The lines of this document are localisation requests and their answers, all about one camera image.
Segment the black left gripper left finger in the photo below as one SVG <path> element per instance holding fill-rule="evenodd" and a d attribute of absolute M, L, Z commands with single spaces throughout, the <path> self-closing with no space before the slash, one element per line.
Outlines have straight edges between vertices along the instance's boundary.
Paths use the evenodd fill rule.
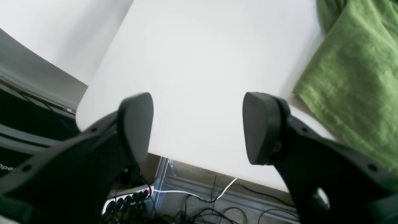
<path fill-rule="evenodd" d="M 133 95 L 78 136 L 26 160 L 1 178 L 1 218 L 99 223 L 118 175 L 146 159 L 153 116 L 151 94 Z"/>

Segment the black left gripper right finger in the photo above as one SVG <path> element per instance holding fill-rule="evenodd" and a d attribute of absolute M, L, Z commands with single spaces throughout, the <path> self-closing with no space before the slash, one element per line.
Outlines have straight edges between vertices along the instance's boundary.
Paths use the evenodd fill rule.
<path fill-rule="evenodd" d="M 396 224 L 397 177 L 355 149 L 323 138 L 260 92 L 243 98 L 248 160 L 274 166 L 303 224 Z"/>

